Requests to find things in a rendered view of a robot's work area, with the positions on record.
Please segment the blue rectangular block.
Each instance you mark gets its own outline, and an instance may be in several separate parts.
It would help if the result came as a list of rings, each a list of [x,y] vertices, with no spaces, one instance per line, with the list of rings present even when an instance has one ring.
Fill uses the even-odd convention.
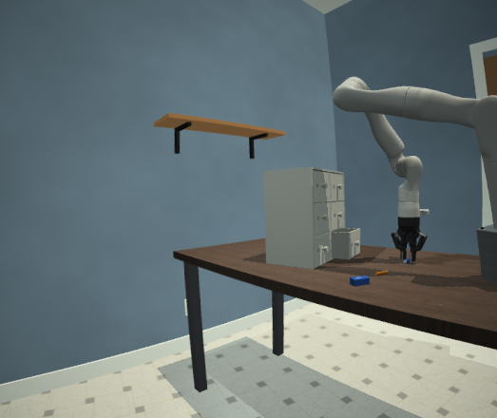
[[[350,277],[350,284],[353,286],[361,286],[370,284],[370,278],[367,276]]]

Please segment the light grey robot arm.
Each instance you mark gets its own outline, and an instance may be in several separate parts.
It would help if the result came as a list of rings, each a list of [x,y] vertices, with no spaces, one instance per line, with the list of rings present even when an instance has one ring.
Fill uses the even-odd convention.
[[[361,79],[351,77],[335,90],[333,101],[344,111],[365,113],[373,136],[387,155],[393,172],[398,177],[405,178],[404,184],[398,189],[398,216],[400,218],[427,216],[430,210],[419,207],[422,162],[416,156],[404,158],[402,152],[405,145],[384,115],[417,121],[460,124],[475,128],[486,173],[493,226],[497,230],[496,95],[482,99],[470,99],[414,86],[369,90]],[[398,153],[401,154],[398,155]]]

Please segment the grey small chest of drawers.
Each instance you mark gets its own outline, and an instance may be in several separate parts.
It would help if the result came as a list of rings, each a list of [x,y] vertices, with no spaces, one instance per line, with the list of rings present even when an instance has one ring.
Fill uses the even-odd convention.
[[[333,170],[301,167],[263,171],[266,263],[314,269],[332,260],[332,231],[345,228],[345,199],[313,200],[314,171]],[[326,170],[326,171],[321,171]],[[337,172],[334,174],[343,175]],[[344,201],[344,226],[314,234],[313,203]],[[314,236],[330,233],[331,258],[314,267]]]

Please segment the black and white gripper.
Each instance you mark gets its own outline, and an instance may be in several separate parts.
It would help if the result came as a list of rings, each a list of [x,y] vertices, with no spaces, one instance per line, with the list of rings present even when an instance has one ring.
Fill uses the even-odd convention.
[[[422,249],[428,237],[427,235],[423,235],[420,233],[419,226],[420,226],[420,217],[418,218],[398,217],[398,230],[397,232],[392,233],[392,240],[394,242],[395,248],[401,251],[400,258],[402,262],[404,259],[407,259],[406,249],[408,243],[411,248],[410,263],[413,263],[415,261],[416,252]],[[399,239],[399,237],[401,237],[401,239]],[[419,241],[417,243],[416,239],[418,237]]]

